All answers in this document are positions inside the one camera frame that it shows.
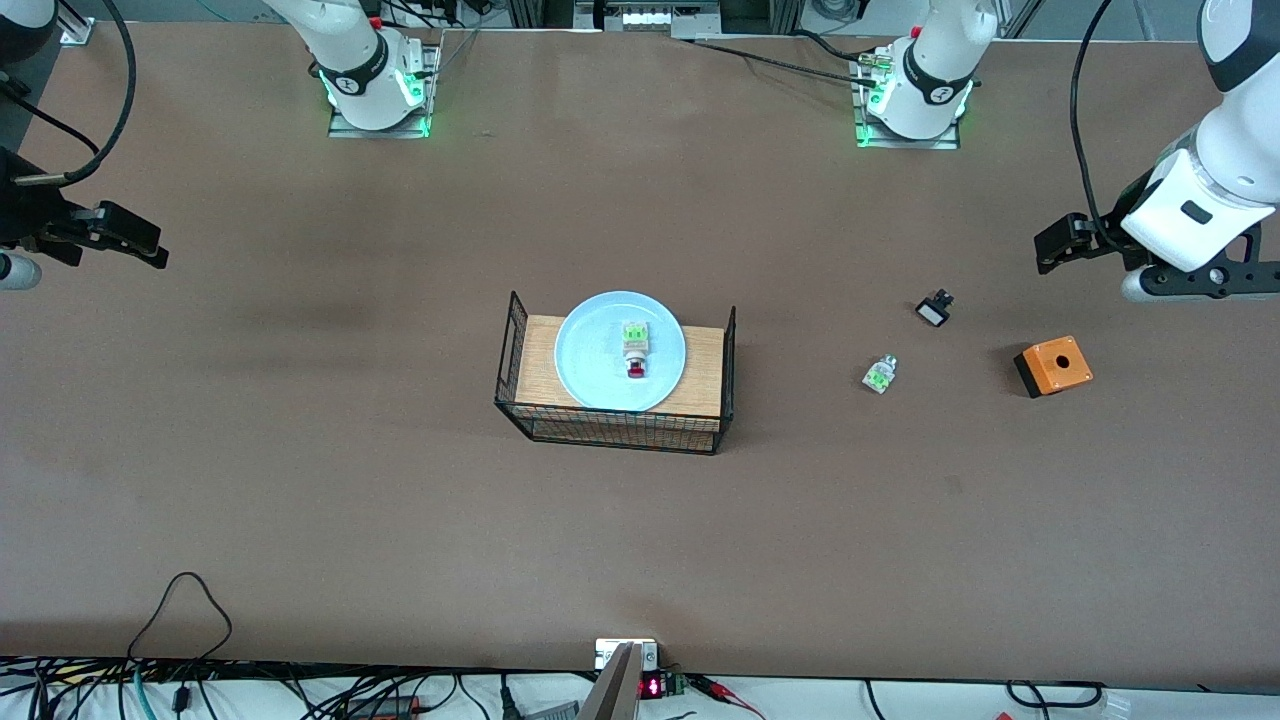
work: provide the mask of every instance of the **black connector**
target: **black connector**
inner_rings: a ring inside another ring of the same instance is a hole
[[[173,705],[170,707],[174,712],[182,712],[191,707],[191,688],[182,685],[173,691]]]
[[[525,716],[520,714],[520,708],[516,707],[516,698],[511,697],[511,688],[507,687],[507,675],[502,676],[502,720],[525,720]]]
[[[920,304],[915,306],[915,314],[924,318],[924,322],[931,325],[940,328],[943,323],[951,319],[951,313],[947,311],[947,307],[950,307],[955,300],[956,299],[952,297],[950,292],[940,290],[933,293],[932,297],[922,300]]]

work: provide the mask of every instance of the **green component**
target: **green component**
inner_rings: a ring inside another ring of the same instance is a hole
[[[644,342],[649,340],[649,327],[644,323],[628,323],[622,325],[622,340],[627,342]]]
[[[874,386],[876,389],[888,389],[888,383],[891,382],[887,377],[884,377],[884,373],[881,373],[879,370],[869,370],[865,379],[867,383]]]
[[[872,143],[872,128],[865,122],[854,126],[854,135],[858,137],[858,146],[867,147]]]

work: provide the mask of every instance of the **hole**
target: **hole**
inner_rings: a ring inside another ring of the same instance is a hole
[[[1228,260],[1231,260],[1233,263],[1244,263],[1247,260],[1245,255],[1248,254],[1248,250],[1249,241],[1242,234],[1233,240],[1231,243],[1226,246],[1224,252],[1226,252]]]

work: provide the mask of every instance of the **wooden board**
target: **wooden board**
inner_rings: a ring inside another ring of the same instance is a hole
[[[584,407],[564,389],[556,374],[556,336],[564,318],[530,315],[525,328],[525,352],[520,360],[516,402]],[[721,378],[724,361],[724,331],[684,327],[685,374],[676,389],[653,413],[719,416]]]

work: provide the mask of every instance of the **red wire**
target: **red wire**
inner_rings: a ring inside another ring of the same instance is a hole
[[[737,696],[732,696],[730,698],[728,703],[732,705],[733,707],[741,707],[742,710],[748,710],[750,712],[754,712],[755,716],[759,717],[760,720],[769,720],[759,710],[751,707],[751,703],[746,702],[745,700],[742,700],[742,698],[740,698]]]

